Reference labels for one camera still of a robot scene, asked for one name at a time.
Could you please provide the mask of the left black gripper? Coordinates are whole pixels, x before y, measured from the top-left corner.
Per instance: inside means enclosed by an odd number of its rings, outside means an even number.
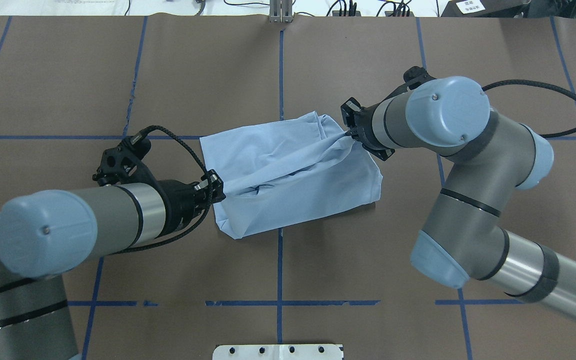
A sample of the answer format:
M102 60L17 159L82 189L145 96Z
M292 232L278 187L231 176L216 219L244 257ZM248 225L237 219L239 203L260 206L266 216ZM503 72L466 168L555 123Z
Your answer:
M161 236L183 230L203 210L226 198L224 181L215 170L202 175L200 181L186 184L173 179L158 180L157 186L166 209Z

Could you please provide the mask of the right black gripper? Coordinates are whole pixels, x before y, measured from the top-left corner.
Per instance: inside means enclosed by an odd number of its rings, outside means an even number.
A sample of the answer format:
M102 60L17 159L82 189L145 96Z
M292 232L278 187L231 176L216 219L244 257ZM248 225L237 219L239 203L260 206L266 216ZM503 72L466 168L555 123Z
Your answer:
M353 96L341 105L343 123L347 136L361 143L362 148L381 161L387 161L394 154L393 148L384 146L375 135L373 117L377 104L363 106Z

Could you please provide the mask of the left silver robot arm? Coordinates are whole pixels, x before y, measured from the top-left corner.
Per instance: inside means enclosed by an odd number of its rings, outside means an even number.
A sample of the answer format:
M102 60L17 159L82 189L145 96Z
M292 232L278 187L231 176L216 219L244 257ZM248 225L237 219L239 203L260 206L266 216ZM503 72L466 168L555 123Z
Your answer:
M80 360L63 274L109 255L189 234L225 196L210 170L199 182L144 180L51 189L0 210L0 360Z

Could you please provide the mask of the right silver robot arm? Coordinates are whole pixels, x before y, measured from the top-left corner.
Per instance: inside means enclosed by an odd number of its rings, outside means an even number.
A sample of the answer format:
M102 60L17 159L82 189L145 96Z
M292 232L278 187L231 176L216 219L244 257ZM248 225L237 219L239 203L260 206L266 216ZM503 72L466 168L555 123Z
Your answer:
M340 111L347 134L382 161L423 148L453 164L418 233L414 268L453 289L484 281L576 321L576 261L499 225L514 192L553 168L544 137L500 114L464 76L421 74L375 105L348 98Z

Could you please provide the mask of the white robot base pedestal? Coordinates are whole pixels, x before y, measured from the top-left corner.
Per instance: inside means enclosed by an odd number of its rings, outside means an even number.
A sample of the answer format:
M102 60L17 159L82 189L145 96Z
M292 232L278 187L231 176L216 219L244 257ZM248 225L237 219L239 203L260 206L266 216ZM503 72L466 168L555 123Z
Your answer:
M342 344L227 344L217 346L213 360L344 360Z

